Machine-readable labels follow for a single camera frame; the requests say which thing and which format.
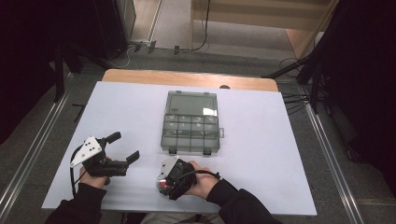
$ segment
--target wire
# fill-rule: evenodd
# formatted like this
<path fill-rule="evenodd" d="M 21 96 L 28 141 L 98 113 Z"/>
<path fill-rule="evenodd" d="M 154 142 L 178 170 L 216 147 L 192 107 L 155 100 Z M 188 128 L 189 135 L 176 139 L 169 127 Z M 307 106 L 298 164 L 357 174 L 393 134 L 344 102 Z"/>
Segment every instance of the wire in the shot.
<path fill-rule="evenodd" d="M 206 171 L 206 170 L 195 170 L 195 171 L 188 172 L 188 173 L 186 173 L 186 174 L 184 174 L 184 175 L 181 175 L 181 176 L 179 176 L 178 178 L 176 178 L 176 179 L 174 180 L 174 182 L 176 182 L 176 181 L 178 181 L 179 179 L 184 178 L 184 177 L 186 177 L 186 176 L 188 176 L 188 175 L 195 175 L 195 174 L 213 175 L 216 179 L 219 179 L 219 180 L 224 181 L 226 184 L 228 184 L 228 185 L 229 185 L 230 187 L 232 187 L 234 190 L 238 191 L 238 189 L 237 189 L 236 187 L 234 187 L 230 182 L 228 182 L 226 179 L 222 178 L 222 177 L 219 175 L 219 172 L 213 174 L 212 172 Z"/>
<path fill-rule="evenodd" d="M 209 10 L 210 10 L 210 0 L 207 1 L 207 11 L 206 11 L 206 20 L 205 20 L 205 29 L 204 29 L 204 31 L 205 31 L 205 40 L 204 40 L 204 42 L 202 43 L 202 45 L 201 45 L 199 48 L 196 48 L 196 49 L 182 49 L 182 50 L 186 50 L 186 51 L 196 51 L 196 50 L 201 49 L 201 48 L 204 46 L 204 44 L 206 43 L 206 40 L 207 40 L 207 21 L 208 21 L 208 19 L 209 19 Z"/>
<path fill-rule="evenodd" d="M 135 47 L 136 47 L 136 45 L 131 46 L 130 48 L 128 48 L 128 49 L 126 50 L 126 56 L 128 57 L 128 63 L 127 63 L 127 64 L 125 64 L 125 65 L 123 65 L 123 66 L 118 66 L 118 65 L 112 63 L 111 61 L 107 61 L 107 62 L 110 63 L 111 65 L 115 66 L 116 68 L 124 68 L 124 67 L 128 66 L 129 62 L 131 61 L 131 58 L 129 57 L 129 50 L 130 50 L 130 49 L 133 49 L 133 48 L 135 48 Z"/>
<path fill-rule="evenodd" d="M 82 173 L 82 175 L 76 180 L 76 182 L 74 183 L 75 185 L 77 184 L 77 182 L 85 175 L 85 173 L 87 173 L 87 171 L 84 171 L 84 173 Z"/>
<path fill-rule="evenodd" d="M 77 152 L 81 149 L 81 147 L 76 148 L 76 150 L 73 152 L 72 154 L 72 158 L 70 159 L 70 163 L 72 163 L 73 159 L 76 157 Z M 76 195 L 76 183 L 74 181 L 74 171 L 73 171 L 73 167 L 70 167 L 70 182 L 72 184 L 72 192 L 73 192 L 73 196 Z"/>
<path fill-rule="evenodd" d="M 296 59 L 296 58 L 286 58 L 286 59 L 280 61 L 279 65 L 278 65 L 278 68 L 281 69 L 281 64 L 282 64 L 283 62 L 287 61 L 287 60 L 295 60 L 295 61 L 298 62 L 298 59 Z M 288 73 L 285 73 L 285 75 L 288 76 L 288 77 L 293 77 L 293 78 L 297 77 L 297 76 L 295 76 L 295 77 L 294 77 L 294 76 L 291 76 L 291 75 L 289 75 Z"/>
<path fill-rule="evenodd" d="M 298 109 L 296 109 L 296 110 L 294 110 L 294 111 L 288 113 L 288 115 L 290 116 L 290 115 L 292 115 L 292 114 L 294 114 L 294 113 L 300 111 L 300 110 L 303 109 L 304 107 L 305 107 L 305 105 L 301 105 L 301 107 L 299 107 Z"/>
<path fill-rule="evenodd" d="M 178 181 L 179 179 L 186 177 L 188 175 L 195 175 L 195 174 L 213 175 L 216 179 L 221 179 L 221 176 L 219 175 L 219 173 L 213 174 L 212 172 L 206 171 L 206 170 L 195 170 L 195 171 L 191 171 L 184 175 L 179 176 L 178 178 L 175 179 L 175 181 Z"/>

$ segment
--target metal frame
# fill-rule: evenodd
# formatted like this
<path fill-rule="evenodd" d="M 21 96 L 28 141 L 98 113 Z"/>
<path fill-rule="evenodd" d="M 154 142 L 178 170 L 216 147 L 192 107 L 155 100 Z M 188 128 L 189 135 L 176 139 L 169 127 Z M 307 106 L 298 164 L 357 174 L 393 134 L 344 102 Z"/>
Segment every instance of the metal frame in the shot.
<path fill-rule="evenodd" d="M 56 120 L 61 114 L 62 109 L 64 108 L 64 103 L 69 96 L 71 89 L 70 87 L 73 85 L 73 83 L 74 75 L 72 73 L 69 73 L 66 78 L 66 92 L 60 98 L 58 103 L 53 104 L 52 108 L 49 111 L 49 114 L 44 120 L 43 125 L 35 136 L 35 140 L 27 151 L 25 157 L 23 158 L 20 167 L 18 168 L 12 180 L 9 182 L 8 186 L 4 190 L 0 199 L 0 224 L 3 224 L 6 221 L 12 205 L 17 200 L 23 184 L 25 183 L 33 166 L 35 165 L 41 149 L 43 148 L 48 136 L 50 135 L 53 125 L 55 124 Z"/>

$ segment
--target black cable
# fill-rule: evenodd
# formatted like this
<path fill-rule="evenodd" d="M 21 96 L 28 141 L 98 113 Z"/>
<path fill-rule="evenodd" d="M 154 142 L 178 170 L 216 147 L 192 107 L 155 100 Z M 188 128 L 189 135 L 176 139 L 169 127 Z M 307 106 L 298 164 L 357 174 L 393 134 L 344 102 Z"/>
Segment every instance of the black cable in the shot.
<path fill-rule="evenodd" d="M 296 61 L 298 61 L 298 59 L 295 59 L 295 58 L 286 58 L 286 59 L 280 61 L 279 65 L 278 65 L 278 68 L 279 68 L 279 69 L 281 69 L 281 64 L 282 64 L 283 62 L 285 62 L 286 60 L 296 60 Z M 294 77 L 294 76 L 289 75 L 288 73 L 285 73 L 285 75 L 288 76 L 288 77 Z"/>
<path fill-rule="evenodd" d="M 82 175 L 76 180 L 76 182 L 74 183 L 75 185 L 77 184 L 77 182 L 85 175 L 85 173 L 87 173 L 87 171 L 84 171 L 84 173 L 82 173 Z"/>
<path fill-rule="evenodd" d="M 290 112 L 290 113 L 288 113 L 288 116 L 290 116 L 290 115 L 292 115 L 292 114 L 294 114 L 294 113 L 296 113 L 296 112 L 300 111 L 300 110 L 301 110 L 301 109 L 303 109 L 304 107 L 305 107 L 305 105 L 301 105 L 301 107 L 300 107 L 300 108 L 298 108 L 298 109 L 294 110 L 293 112 Z"/>
<path fill-rule="evenodd" d="M 209 19 L 209 9 L 210 9 L 210 0 L 207 1 L 207 11 L 206 11 L 206 21 L 205 21 L 205 40 L 204 40 L 204 42 L 197 49 L 181 49 L 182 51 L 186 51 L 186 50 L 187 51 L 196 51 L 196 50 L 201 49 L 204 46 L 204 44 L 206 43 L 206 40 L 207 40 L 207 21 Z"/>
<path fill-rule="evenodd" d="M 81 147 L 76 148 L 76 150 L 73 152 L 72 158 L 70 159 L 70 163 L 72 163 L 73 159 L 76 157 L 76 154 L 81 149 Z M 76 196 L 76 186 L 75 186 L 76 183 L 74 181 L 74 171 L 72 167 L 70 167 L 70 182 L 72 184 L 73 196 Z"/>
<path fill-rule="evenodd" d="M 179 176 L 178 178 L 176 178 L 174 182 L 176 182 L 176 181 L 178 181 L 179 179 L 181 179 L 181 178 L 183 178 L 183 177 L 186 177 L 186 176 L 188 176 L 188 175 L 195 175 L 195 174 L 200 174 L 200 175 L 213 175 L 216 179 L 224 181 L 226 184 L 228 184 L 230 187 L 232 187 L 235 191 L 238 191 L 238 189 L 237 189 L 236 187 L 234 187 L 230 182 L 228 182 L 226 179 L 222 178 L 222 177 L 219 175 L 219 172 L 213 174 L 212 172 L 206 171 L 206 170 L 195 170 L 195 171 L 188 172 L 188 173 L 186 173 L 186 174 L 184 174 L 184 175 L 181 175 L 181 176 Z"/>
<path fill-rule="evenodd" d="M 294 109 L 294 108 L 296 108 L 298 106 L 301 106 L 301 105 L 294 105 L 294 106 L 291 106 L 291 107 L 287 108 L 286 110 L 291 110 L 291 109 Z"/>
<path fill-rule="evenodd" d="M 201 174 L 201 175 L 213 175 L 216 179 L 221 179 L 221 176 L 219 175 L 219 173 L 213 174 L 210 171 L 206 171 L 206 170 L 195 170 L 195 171 L 191 171 L 188 172 L 184 175 L 179 176 L 178 178 L 175 179 L 175 181 L 178 181 L 179 179 L 186 177 L 188 175 L 195 175 L 195 174 Z"/>

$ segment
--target white table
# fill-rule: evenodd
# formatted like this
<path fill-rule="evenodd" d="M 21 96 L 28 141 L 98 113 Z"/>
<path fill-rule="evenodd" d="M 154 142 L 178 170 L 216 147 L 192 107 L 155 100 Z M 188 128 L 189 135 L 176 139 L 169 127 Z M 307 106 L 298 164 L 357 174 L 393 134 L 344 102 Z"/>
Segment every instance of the white table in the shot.
<path fill-rule="evenodd" d="M 106 154 L 124 161 L 140 151 L 127 176 L 112 177 L 102 208 L 119 211 L 217 213 L 219 207 L 194 196 L 170 201 L 156 188 L 162 160 L 163 115 L 168 91 L 213 92 L 218 96 L 219 126 L 225 137 L 210 157 L 180 155 L 197 161 L 253 193 L 273 214 L 317 214 L 286 108 L 279 92 L 238 91 L 181 86 L 98 82 L 50 186 L 42 208 L 71 199 L 69 162 L 89 136 L 121 132 Z M 75 168 L 78 176 L 79 167 Z"/>

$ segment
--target floor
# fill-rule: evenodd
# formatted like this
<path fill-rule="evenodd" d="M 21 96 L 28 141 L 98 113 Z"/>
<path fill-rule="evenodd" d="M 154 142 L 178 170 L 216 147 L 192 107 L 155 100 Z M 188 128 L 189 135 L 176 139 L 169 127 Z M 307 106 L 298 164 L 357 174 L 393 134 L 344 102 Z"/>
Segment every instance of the floor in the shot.
<path fill-rule="evenodd" d="M 156 40 L 156 49 L 142 48 L 130 50 L 112 61 L 124 69 L 151 69 L 185 72 L 222 73 L 233 76 L 259 77 L 271 74 L 294 62 L 293 52 L 286 32 L 282 29 L 260 29 L 257 27 L 227 26 L 210 22 L 208 24 L 207 43 L 198 52 L 180 52 L 174 55 L 174 46 L 188 46 L 186 24 L 181 13 L 172 13 L 171 9 L 186 10 L 189 1 L 185 0 L 134 0 L 138 20 L 148 14 L 149 19 L 136 20 L 133 41 L 150 43 Z M 197 37 L 194 45 L 199 45 L 203 37 L 202 23 L 195 24 Z M 220 37 L 213 31 L 221 31 Z M 64 151 L 78 125 L 80 106 L 87 104 L 96 81 L 101 80 L 103 69 L 83 60 L 81 74 L 69 74 L 66 80 L 66 95 L 60 104 L 52 102 L 54 89 L 49 90 L 34 109 L 24 118 L 10 138 L 0 146 L 0 190 L 2 195 L 9 189 L 16 198 L 7 202 L 0 223 L 43 223 L 50 211 L 42 210 L 48 187 L 59 166 Z M 302 94 L 309 85 L 299 86 L 295 82 L 298 71 L 292 71 L 276 79 L 279 90 L 286 93 Z M 386 186 L 382 175 L 370 164 L 349 161 L 346 144 L 343 142 L 332 118 L 326 114 L 323 105 L 319 105 L 319 114 L 313 116 L 309 106 L 298 96 L 297 103 L 285 106 L 290 113 L 290 124 L 297 146 L 300 150 L 308 183 L 311 187 L 317 217 L 276 216 L 284 223 L 378 223 L 394 224 L 396 220 L 396 201 Z M 47 120 L 53 114 L 54 120 Z M 321 124 L 325 133 L 320 136 L 315 120 Z M 331 163 L 336 161 L 335 169 Z M 30 161 L 24 176 L 21 164 Z M 350 194 L 346 194 L 337 183 L 339 177 L 345 179 Z M 22 185 L 10 184 L 16 180 Z M 345 196 L 349 195 L 356 203 L 355 210 L 348 208 Z M 120 223 L 120 213 L 104 211 L 101 223 Z"/>

